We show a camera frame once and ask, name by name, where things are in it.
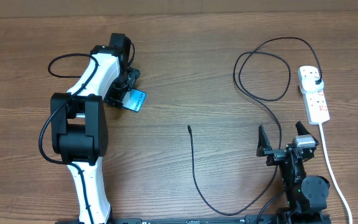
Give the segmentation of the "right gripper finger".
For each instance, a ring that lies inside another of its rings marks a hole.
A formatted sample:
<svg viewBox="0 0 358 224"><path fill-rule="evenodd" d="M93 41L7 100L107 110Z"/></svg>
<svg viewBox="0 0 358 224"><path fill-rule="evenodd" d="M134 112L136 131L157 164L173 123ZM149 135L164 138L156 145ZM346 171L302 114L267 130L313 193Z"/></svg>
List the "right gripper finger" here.
<svg viewBox="0 0 358 224"><path fill-rule="evenodd" d="M310 135L314 140L315 146L319 145L319 141L303 126L300 121L298 121L295 126L299 136Z"/></svg>
<svg viewBox="0 0 358 224"><path fill-rule="evenodd" d="M257 152L256 155L258 157L266 156L266 151L271 151L272 147L270 145L270 141L266 135L264 127L262 125L259 126L259 140L257 145Z"/></svg>

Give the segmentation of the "blue-screen smartphone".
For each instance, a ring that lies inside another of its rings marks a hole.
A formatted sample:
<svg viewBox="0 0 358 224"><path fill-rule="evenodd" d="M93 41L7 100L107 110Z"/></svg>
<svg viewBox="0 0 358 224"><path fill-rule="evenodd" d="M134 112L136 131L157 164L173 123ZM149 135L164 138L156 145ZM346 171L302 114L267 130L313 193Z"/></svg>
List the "blue-screen smartphone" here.
<svg viewBox="0 0 358 224"><path fill-rule="evenodd" d="M132 89L131 91L127 92L126 95L124 96L122 100L122 106L125 109L138 113L141 110L146 97L147 94L145 92Z"/></svg>

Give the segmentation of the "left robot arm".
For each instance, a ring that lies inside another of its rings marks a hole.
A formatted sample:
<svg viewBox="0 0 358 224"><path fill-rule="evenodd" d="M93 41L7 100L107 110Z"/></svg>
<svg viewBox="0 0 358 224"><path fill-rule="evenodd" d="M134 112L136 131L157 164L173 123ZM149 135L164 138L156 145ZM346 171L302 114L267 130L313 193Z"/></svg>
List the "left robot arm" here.
<svg viewBox="0 0 358 224"><path fill-rule="evenodd" d="M58 164L73 177L80 214L75 223L113 223L103 179L103 156L108 148L104 105L138 113L147 97L134 88L140 71L131 66L135 47L125 34L111 34L108 45L95 45L85 56L89 65L78 82L50 100L53 151Z"/></svg>

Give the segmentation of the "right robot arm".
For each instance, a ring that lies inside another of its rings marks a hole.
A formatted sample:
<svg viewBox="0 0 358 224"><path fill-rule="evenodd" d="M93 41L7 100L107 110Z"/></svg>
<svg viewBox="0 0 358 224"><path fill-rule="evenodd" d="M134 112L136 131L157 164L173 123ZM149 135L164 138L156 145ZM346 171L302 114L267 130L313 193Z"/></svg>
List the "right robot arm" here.
<svg viewBox="0 0 358 224"><path fill-rule="evenodd" d="M327 208L329 181L319 175L307 175L304 161L314 158L319 145L301 122L296 123L298 134L284 149L273 149L262 125L259 126L259 141L256 155L266 157L268 166L280 169L283 194L287 207L279 208L274 215L257 215L257 223L330 223L329 215L323 215Z"/></svg>

